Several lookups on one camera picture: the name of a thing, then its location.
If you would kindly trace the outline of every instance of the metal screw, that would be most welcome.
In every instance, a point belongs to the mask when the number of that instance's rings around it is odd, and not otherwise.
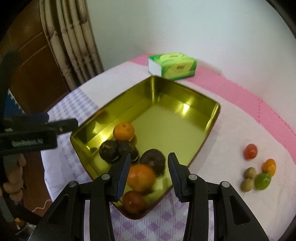
[[[68,183],[69,187],[75,187],[77,185],[77,182],[76,181],[71,181]]]
[[[190,174],[190,175],[189,175],[189,179],[190,179],[190,180],[196,180],[196,179],[197,179],[197,175],[195,175],[195,174]]]
[[[230,184],[229,184],[229,182],[224,181],[224,182],[222,182],[222,186],[225,188],[229,188]]]
[[[102,175],[102,179],[103,180],[108,180],[109,178],[110,178],[110,175],[109,174]]]

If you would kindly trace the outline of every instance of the wooden floor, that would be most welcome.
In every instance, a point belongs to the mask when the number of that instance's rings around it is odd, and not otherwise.
[[[24,155],[27,164],[23,168],[23,179],[25,189],[23,189],[24,206],[33,211],[36,207],[44,206],[46,200],[50,199],[44,182],[44,168],[40,152],[31,152]],[[51,205],[47,202],[45,209],[37,209],[36,214],[43,216]]]

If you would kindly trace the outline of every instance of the wooden door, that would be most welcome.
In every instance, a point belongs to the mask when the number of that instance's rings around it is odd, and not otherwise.
[[[43,32],[39,0],[32,0],[11,24],[0,43],[0,59],[9,50],[21,53],[10,90],[26,114],[48,111],[69,93]]]

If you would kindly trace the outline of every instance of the purple checkered cloth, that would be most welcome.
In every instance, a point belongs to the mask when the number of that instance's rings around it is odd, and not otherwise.
[[[48,114],[51,121],[76,118],[79,124],[82,124],[98,109],[98,106],[80,88],[77,88],[56,104]],[[57,149],[42,151],[41,154],[45,169],[45,182],[52,199],[55,199],[72,180],[78,183],[91,181],[72,147],[70,133],[58,137]],[[183,240],[188,204],[180,203],[173,190],[140,220],[126,218],[112,204],[110,204],[110,211],[117,241]],[[209,240],[213,240],[212,202],[209,202],[209,211]],[[89,240],[89,201],[86,202],[84,230],[85,240]]]

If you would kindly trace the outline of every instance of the curtain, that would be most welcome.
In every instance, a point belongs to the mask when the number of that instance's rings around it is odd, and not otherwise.
[[[103,72],[86,0],[39,0],[42,27],[57,65],[72,91]]]

